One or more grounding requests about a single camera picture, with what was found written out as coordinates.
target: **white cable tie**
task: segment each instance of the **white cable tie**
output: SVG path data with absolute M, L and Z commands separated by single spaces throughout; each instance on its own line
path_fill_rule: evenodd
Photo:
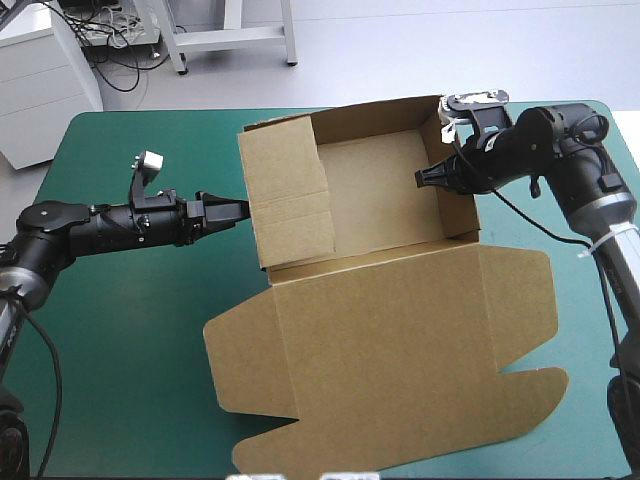
M 578 258 L 590 257 L 591 255 L 593 255 L 593 252 L 595 252 L 598 248 L 600 248 L 602 244 L 605 243 L 607 240 L 610 240 L 611 238 L 617 235 L 620 235 L 621 233 L 628 232 L 629 230 L 638 231 L 638 227 L 635 226 L 633 223 L 623 223 L 619 225 L 613 225 L 611 227 L 611 230 L 605 235 L 603 235 L 597 242 L 591 245 L 591 247 L 589 247 L 587 250 L 580 252 L 578 254 Z
M 456 141 L 456 125 L 458 123 L 467 123 L 468 121 L 464 118 L 454 118 L 450 123 L 442 127 L 442 143 L 446 143 L 447 145 L 452 144 Z

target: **cardboard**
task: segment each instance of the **cardboard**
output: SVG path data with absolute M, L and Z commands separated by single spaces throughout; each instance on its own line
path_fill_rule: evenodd
M 522 435 L 560 402 L 564 371 L 500 372 L 556 333 L 546 256 L 478 245 L 472 197 L 415 186 L 450 154 L 437 98 L 240 135 L 272 286 L 205 342 L 222 408 L 298 419 L 236 445 L 241 472 L 383 469 Z

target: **black cable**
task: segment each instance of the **black cable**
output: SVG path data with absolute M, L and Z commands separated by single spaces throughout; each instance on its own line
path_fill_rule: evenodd
M 96 26 L 100 26 L 100 27 L 106 27 L 106 28 L 109 28 L 109 29 L 113 30 L 113 35 L 120 35 L 120 37 L 124 40 L 127 48 L 133 54 L 133 60 L 135 62 L 135 68 L 136 68 L 136 73 L 137 73 L 136 80 L 135 80 L 133 86 L 131 86 L 129 88 L 121 88 L 121 87 L 118 87 L 117 85 L 114 85 L 113 83 L 111 83 L 111 81 L 109 81 L 109 79 L 104 74 L 104 72 L 102 72 L 102 70 L 100 70 L 100 68 L 98 67 L 98 62 L 93 62 L 93 68 L 98 73 L 98 75 L 100 75 L 100 77 L 102 77 L 102 79 L 105 81 L 105 83 L 107 85 L 109 85 L 111 88 L 113 88 L 114 90 L 116 90 L 118 92 L 128 93 L 128 92 L 132 92 L 133 90 L 135 90 L 138 87 L 138 85 L 140 84 L 140 70 L 139 70 L 139 65 L 138 65 L 138 57 L 135 54 L 135 51 L 133 50 L 132 45 L 129 43 L 129 41 L 127 40 L 127 38 L 125 37 L 124 33 L 121 30 L 118 30 L 113 25 L 109 25 L 109 24 L 106 24 L 106 23 L 93 22 L 93 21 L 90 21 L 90 20 L 82 20 L 82 21 L 80 21 L 79 19 L 75 19 L 73 17 L 68 17 L 67 15 L 65 15 L 62 12 L 60 12 L 56 8 L 53 8 L 51 5 L 47 4 L 43 0 L 35 0 L 35 2 L 39 3 L 41 5 L 44 5 L 49 10 L 51 10 L 56 15 L 58 15 L 67 24 L 67 26 L 71 29 L 71 31 L 75 34 L 76 38 L 80 41 L 80 43 L 84 47 L 91 47 L 91 42 L 89 42 L 87 40 L 87 37 L 82 33 L 82 29 L 80 28 L 80 25 L 96 25 Z M 109 47 L 109 38 L 111 38 L 111 36 L 107 36 L 107 50 L 108 50 L 108 47 Z
M 176 25 L 176 28 L 181 28 L 184 33 L 187 33 L 187 29 L 185 27 L 183 27 L 182 25 Z M 143 71 L 150 71 L 150 70 L 155 70 L 158 67 L 161 67 L 162 65 L 164 65 L 167 60 L 169 60 L 169 55 L 165 55 L 165 57 L 157 64 L 151 66 L 151 67 L 137 67 L 138 70 L 143 70 Z M 109 61 L 117 64 L 117 65 L 122 65 L 123 67 L 127 67 L 127 68 L 131 68 L 131 69 L 135 69 L 136 67 L 133 65 L 127 65 L 126 63 L 122 63 L 119 62 L 118 60 L 114 59 L 114 58 L 110 58 Z
M 54 407 L 53 420 L 51 422 L 51 430 L 49 432 L 49 440 L 47 441 L 47 447 L 42 456 L 40 468 L 38 469 L 38 474 L 36 476 L 36 478 L 40 480 L 44 476 L 47 464 L 49 463 L 49 458 L 51 458 L 51 452 L 53 451 L 56 436 L 58 435 L 58 427 L 60 425 L 60 414 L 62 412 L 62 368 L 60 367 L 60 356 L 58 355 L 58 350 L 56 349 L 53 340 L 51 340 L 51 337 L 49 337 L 42 325 L 36 322 L 36 320 L 27 311 L 22 298 L 18 294 L 19 289 L 20 287 L 12 287 L 8 290 L 1 291 L 0 297 L 6 298 L 7 301 L 16 308 L 18 313 L 27 319 L 38 335 L 40 335 L 40 338 L 42 338 L 42 341 L 45 343 L 49 349 L 49 353 L 51 354 L 53 372 L 56 380 L 56 403 Z
M 569 244 L 573 244 L 573 245 L 582 245 L 583 247 L 591 248 L 591 244 L 590 243 L 588 243 L 588 242 L 586 242 L 584 240 L 577 239 L 577 238 L 567 238 L 567 237 L 561 237 L 560 235 L 556 235 L 551 230 L 549 230 L 548 228 L 546 228 L 542 224 L 538 223 L 537 221 L 535 221 L 534 219 L 529 217 L 526 213 L 524 213 L 522 210 L 520 210 L 509 199 L 507 199 L 504 195 L 502 195 L 500 192 L 498 192 L 498 190 L 496 190 L 492 186 L 491 179 L 487 178 L 486 175 L 480 173 L 480 171 L 478 171 L 478 169 L 476 167 L 474 167 L 473 164 L 471 162 L 469 162 L 469 160 L 467 160 L 467 157 L 462 152 L 462 149 L 460 148 L 460 146 L 456 142 L 453 142 L 452 145 L 453 145 L 454 150 L 456 151 L 456 154 L 457 154 L 458 158 L 460 160 L 462 160 L 462 162 L 466 165 L 466 167 L 469 170 L 471 170 L 471 173 L 473 173 L 475 176 L 481 178 L 483 180 L 483 183 L 485 185 L 489 186 L 489 190 L 491 191 L 491 193 L 493 193 L 496 197 L 498 197 L 504 204 L 506 204 L 511 210 L 516 212 L 527 223 L 529 223 L 530 225 L 533 225 L 538 230 L 542 231 L 543 233 L 545 233 L 549 237 L 553 238 L 554 240 L 557 240 L 558 242 L 569 243 Z
M 537 221 L 535 221 L 534 219 L 532 219 L 531 217 L 529 217 L 526 213 L 524 213 L 522 210 L 520 210 L 509 199 L 507 199 L 504 195 L 502 195 L 500 192 L 498 192 L 498 190 L 496 188 L 494 188 L 492 186 L 491 179 L 489 177 L 487 177 L 486 175 L 484 175 L 483 173 L 481 173 L 471 162 L 469 162 L 469 160 L 467 160 L 467 157 L 465 156 L 464 152 L 462 151 L 462 149 L 460 148 L 460 146 L 456 142 L 453 142 L 452 145 L 453 145 L 454 150 L 456 151 L 456 155 L 458 156 L 458 158 L 467 166 L 467 168 L 475 176 L 477 176 L 480 179 L 482 179 L 483 183 L 485 185 L 489 186 L 489 190 L 491 191 L 491 193 L 493 193 L 496 197 L 498 197 L 503 203 L 505 203 L 511 210 L 516 212 L 527 223 L 529 223 L 530 225 L 533 225 L 538 230 L 542 231 L 543 233 L 545 233 L 549 237 L 553 238 L 554 240 L 557 240 L 558 242 L 568 243 L 568 244 L 573 244 L 573 245 L 582 245 L 582 246 L 586 247 L 587 249 L 590 249 L 592 247 L 592 245 L 590 243 L 588 243 L 588 242 L 586 242 L 584 240 L 580 240 L 580 239 L 577 239 L 577 238 L 567 238 L 567 237 L 562 237 L 560 235 L 557 235 L 557 234 L 553 233 L 551 230 L 549 230 L 546 227 L 544 227 L 543 225 L 541 225 L 540 223 L 538 223 Z M 604 270 L 604 267 L 602 266 L 602 262 L 600 261 L 598 255 L 597 255 L 597 252 L 593 252 L 592 257 L 593 257 L 593 260 L 594 260 L 594 262 L 596 264 L 596 268 L 598 270 L 598 278 L 600 280 L 600 288 L 602 290 L 602 297 L 604 299 L 604 306 L 605 306 L 605 309 L 607 311 L 607 318 L 609 319 L 609 328 L 611 329 L 611 339 L 613 341 L 614 357 L 616 359 L 616 364 L 618 365 L 618 371 L 620 373 L 620 378 L 622 379 L 622 388 L 623 388 L 623 391 L 624 391 L 625 403 L 626 403 L 626 406 L 627 406 L 627 414 L 629 415 L 629 420 L 631 421 L 632 432 L 633 432 L 634 439 L 636 440 L 636 442 L 639 442 L 640 441 L 640 434 L 638 434 L 638 429 L 637 429 L 637 425 L 636 425 L 636 422 L 635 422 L 635 415 L 633 414 L 633 407 L 632 407 L 632 404 L 631 404 L 631 394 L 629 393 L 629 383 L 628 383 L 627 373 L 626 373 L 625 369 L 622 366 L 622 356 L 620 355 L 620 337 L 618 335 L 618 327 L 617 327 L 615 313 L 614 313 L 613 307 L 611 305 L 611 296 L 609 295 L 609 287 L 608 287 L 608 283 L 607 283 L 606 272 Z

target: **green table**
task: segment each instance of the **green table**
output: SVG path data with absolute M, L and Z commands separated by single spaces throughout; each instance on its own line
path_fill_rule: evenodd
M 514 104 L 515 116 L 531 106 Z M 594 106 L 607 113 L 606 107 Z M 244 197 L 236 134 L 294 110 L 110 112 L 77 117 L 38 200 L 125 202 L 133 155 L 165 156 L 153 188 Z M 607 140 L 632 190 L 640 174 L 614 127 Z M 550 192 L 531 200 L 525 181 L 504 193 L 552 230 L 569 235 Z M 533 230 L 493 197 L 478 198 L 482 241 L 544 250 L 553 262 L 559 334 L 510 367 L 559 365 L 571 381 L 557 411 L 533 433 L 503 444 L 398 467 L 394 476 L 602 477 L 626 473 L 608 418 L 611 340 L 592 262 Z M 58 476 L 211 477 L 234 471 L 241 439 L 285 420 L 229 414 L 216 402 L 202 327 L 267 288 L 249 222 L 187 248 L 79 259 L 62 273 L 36 317 L 60 350 L 65 404 L 47 473 Z M 7 375 L 24 402 L 32 465 L 53 408 L 50 360 L 25 328 Z

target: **black robotic arm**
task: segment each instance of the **black robotic arm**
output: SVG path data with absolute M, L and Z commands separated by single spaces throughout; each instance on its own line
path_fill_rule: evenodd
M 249 218 L 245 200 L 204 192 L 184 200 L 166 189 L 146 196 L 162 157 L 135 157 L 129 202 L 82 205 L 37 203 L 18 218 L 17 234 L 0 248 L 0 480 L 29 478 L 27 429 L 19 400 L 2 386 L 25 316 L 46 301 L 58 274 L 77 257 L 160 245 L 191 245 Z
M 634 473 L 640 472 L 640 235 L 633 223 L 636 200 L 602 145 L 609 129 L 605 116 L 585 104 L 563 104 L 525 110 L 511 121 L 501 90 L 453 95 L 440 102 L 446 125 L 443 141 L 456 153 L 415 173 L 418 187 L 437 186 L 460 194 L 495 193 L 523 218 L 537 222 L 506 200 L 497 189 L 521 177 L 531 179 L 530 193 L 540 196 L 544 177 L 569 227 L 591 240 L 564 239 L 584 244 L 601 277 L 606 277 L 620 305 L 628 332 L 618 345 L 608 291 L 603 284 L 613 325 L 620 369 L 609 384 L 608 404 L 618 436 Z M 470 124 L 462 147 L 454 142 L 455 126 Z

